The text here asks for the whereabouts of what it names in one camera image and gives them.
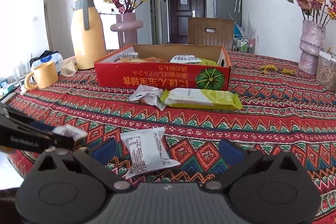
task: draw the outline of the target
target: pink vase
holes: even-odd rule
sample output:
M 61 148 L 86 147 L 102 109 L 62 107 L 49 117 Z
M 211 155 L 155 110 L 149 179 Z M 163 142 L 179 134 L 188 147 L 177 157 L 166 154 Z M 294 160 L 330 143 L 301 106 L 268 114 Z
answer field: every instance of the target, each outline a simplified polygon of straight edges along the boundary
M 118 32 L 119 48 L 138 43 L 137 29 L 143 27 L 143 22 L 137 20 L 135 13 L 116 15 L 117 23 L 111 26 L 112 32 Z
M 302 54 L 299 69 L 310 75 L 316 75 L 319 65 L 319 53 L 323 51 L 323 41 L 326 38 L 326 29 L 311 20 L 304 20 L 300 49 Z

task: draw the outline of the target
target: gray handle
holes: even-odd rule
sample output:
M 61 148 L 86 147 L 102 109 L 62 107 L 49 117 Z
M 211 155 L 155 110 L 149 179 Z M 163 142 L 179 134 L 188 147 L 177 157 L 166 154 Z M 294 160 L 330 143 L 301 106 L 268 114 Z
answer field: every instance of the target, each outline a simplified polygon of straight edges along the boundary
M 82 0 L 82 9 L 83 9 L 83 22 L 84 22 L 84 30 L 88 31 L 90 29 L 89 22 L 89 7 L 87 0 Z

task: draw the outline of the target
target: red box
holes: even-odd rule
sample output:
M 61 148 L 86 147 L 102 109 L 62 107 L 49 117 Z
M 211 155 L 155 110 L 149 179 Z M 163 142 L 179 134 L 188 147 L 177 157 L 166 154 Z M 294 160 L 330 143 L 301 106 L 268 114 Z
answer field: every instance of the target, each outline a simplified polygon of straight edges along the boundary
M 188 54 L 213 60 L 219 66 L 175 63 L 115 63 L 124 52 L 137 52 L 138 58 L 156 57 L 170 61 Z M 161 89 L 195 88 L 227 90 L 231 63 L 224 47 L 201 45 L 130 45 L 94 63 L 100 86 L 136 89 L 140 84 Z

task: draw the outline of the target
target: refrigerator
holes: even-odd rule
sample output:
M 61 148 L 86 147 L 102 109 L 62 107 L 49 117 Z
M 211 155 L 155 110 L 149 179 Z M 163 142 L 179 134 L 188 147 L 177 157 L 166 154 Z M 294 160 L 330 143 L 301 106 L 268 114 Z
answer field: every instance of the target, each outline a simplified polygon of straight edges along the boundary
M 239 0 L 237 2 L 237 9 L 235 12 L 236 0 L 214 0 L 214 18 L 231 19 L 237 25 L 242 26 L 242 3 L 239 10 Z

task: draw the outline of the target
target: table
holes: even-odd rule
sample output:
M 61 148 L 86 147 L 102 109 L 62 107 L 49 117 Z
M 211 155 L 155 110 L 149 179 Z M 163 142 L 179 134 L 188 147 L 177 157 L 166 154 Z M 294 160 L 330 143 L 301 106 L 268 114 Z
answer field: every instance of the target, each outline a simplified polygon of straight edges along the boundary
M 86 144 L 97 146 L 107 137 L 118 141 L 118 156 L 106 166 L 125 174 L 128 151 L 120 134 L 130 129 L 166 128 L 164 145 L 181 166 L 134 177 L 132 182 L 175 182 L 212 179 L 228 168 L 218 153 L 222 138 L 244 149 L 255 147 L 265 154 L 290 149 L 307 169 L 320 190 L 322 202 L 315 224 L 336 221 L 336 98 L 315 79 L 298 70 L 297 63 L 270 57 L 230 52 L 230 91 L 238 93 L 240 111 L 210 111 L 156 107 L 127 102 L 133 90 L 98 86 L 95 71 L 78 71 L 73 77 L 44 89 L 17 95 L 9 105 L 52 126 L 70 124 L 88 132 Z M 260 66 L 296 70 L 262 74 Z M 38 157 L 17 151 L 9 155 L 24 177 Z

